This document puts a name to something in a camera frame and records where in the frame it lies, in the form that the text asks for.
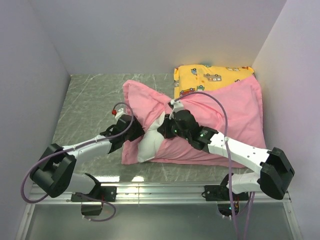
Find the white pillow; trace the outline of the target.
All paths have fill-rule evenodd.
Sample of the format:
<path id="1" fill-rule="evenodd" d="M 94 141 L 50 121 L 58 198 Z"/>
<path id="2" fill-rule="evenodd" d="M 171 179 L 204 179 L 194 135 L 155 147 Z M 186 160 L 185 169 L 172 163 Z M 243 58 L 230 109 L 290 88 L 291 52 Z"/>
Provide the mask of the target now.
<path id="1" fill-rule="evenodd" d="M 138 143 L 137 161 L 144 163 L 155 158 L 164 137 L 158 132 L 158 128 L 164 123 L 163 112 L 146 130 L 142 140 Z"/>

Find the pink satin pillowcase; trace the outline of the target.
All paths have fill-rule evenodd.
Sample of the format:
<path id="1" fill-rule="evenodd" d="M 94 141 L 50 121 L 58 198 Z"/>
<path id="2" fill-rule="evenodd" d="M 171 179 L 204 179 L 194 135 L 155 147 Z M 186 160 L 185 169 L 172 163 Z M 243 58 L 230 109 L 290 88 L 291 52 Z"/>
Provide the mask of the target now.
<path id="1" fill-rule="evenodd" d="M 147 85 L 135 80 L 123 84 L 124 101 L 130 105 L 134 116 L 142 125 L 144 132 L 162 114 L 169 114 L 171 100 Z M 189 110 L 199 125 L 224 132 L 227 136 L 253 147 L 266 147 L 263 134 L 263 98 L 261 86 L 254 76 L 247 77 L 229 86 L 191 94 L 181 102 Z M 122 150 L 123 165 L 138 164 L 138 143 L 126 141 Z M 180 137 L 165 139 L 155 158 L 156 163 L 181 165 L 228 166 L 228 160 L 219 155 L 208 154 L 194 149 Z"/>

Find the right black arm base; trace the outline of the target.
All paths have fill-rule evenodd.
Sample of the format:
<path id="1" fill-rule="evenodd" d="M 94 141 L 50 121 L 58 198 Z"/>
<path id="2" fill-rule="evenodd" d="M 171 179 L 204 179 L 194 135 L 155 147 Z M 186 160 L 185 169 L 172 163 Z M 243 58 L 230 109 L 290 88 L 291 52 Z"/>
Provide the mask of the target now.
<path id="1" fill-rule="evenodd" d="M 231 218 L 233 214 L 229 189 L 227 188 L 228 180 L 229 175 L 227 174 L 219 185 L 205 185 L 201 196 L 206 202 L 218 202 L 217 207 L 219 213 L 223 217 Z M 232 193 L 234 212 L 236 216 L 241 214 L 249 206 L 251 197 L 251 192 Z M 240 208 L 240 201 L 247 201 L 243 210 Z"/>

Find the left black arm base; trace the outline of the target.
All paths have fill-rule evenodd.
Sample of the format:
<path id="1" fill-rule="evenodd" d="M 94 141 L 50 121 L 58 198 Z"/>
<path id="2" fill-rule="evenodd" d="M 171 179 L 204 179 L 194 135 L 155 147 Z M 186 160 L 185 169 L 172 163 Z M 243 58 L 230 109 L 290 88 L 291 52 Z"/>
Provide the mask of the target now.
<path id="1" fill-rule="evenodd" d="M 69 190 L 72 192 L 70 201 L 81 204 L 84 219 L 98 223 L 111 220 L 116 215 L 116 207 L 112 204 L 116 200 L 116 186 L 103 186 L 94 176 L 85 173 L 72 176 Z M 111 207 L 113 213 L 105 219 L 97 219 L 105 205 Z"/>

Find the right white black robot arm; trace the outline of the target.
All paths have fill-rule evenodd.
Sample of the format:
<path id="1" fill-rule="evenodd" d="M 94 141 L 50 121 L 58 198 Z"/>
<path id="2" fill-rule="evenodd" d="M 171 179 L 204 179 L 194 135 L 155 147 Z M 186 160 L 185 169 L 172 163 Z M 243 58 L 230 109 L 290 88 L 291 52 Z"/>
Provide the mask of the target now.
<path id="1" fill-rule="evenodd" d="M 199 125 L 189 110 L 166 114 L 157 131 L 166 139 L 180 137 L 196 150 L 230 158 L 251 173 L 226 176 L 220 194 L 226 200 L 244 192 L 263 192 L 275 200 L 282 200 L 295 175 L 285 152 L 254 147 L 225 136 L 223 133 Z"/>

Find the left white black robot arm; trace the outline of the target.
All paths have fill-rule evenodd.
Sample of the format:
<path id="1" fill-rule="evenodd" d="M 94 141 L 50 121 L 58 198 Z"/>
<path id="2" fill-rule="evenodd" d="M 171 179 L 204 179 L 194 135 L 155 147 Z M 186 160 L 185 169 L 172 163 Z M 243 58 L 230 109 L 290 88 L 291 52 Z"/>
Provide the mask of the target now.
<path id="1" fill-rule="evenodd" d="M 89 173 L 74 173 L 76 164 L 113 153 L 125 142 L 132 142 L 144 133 L 135 116 L 123 114 L 117 119 L 116 124 L 88 141 L 73 146 L 51 144 L 29 177 L 52 198 L 69 189 L 75 193 L 82 193 L 89 201 L 96 201 L 101 195 L 101 183 Z"/>

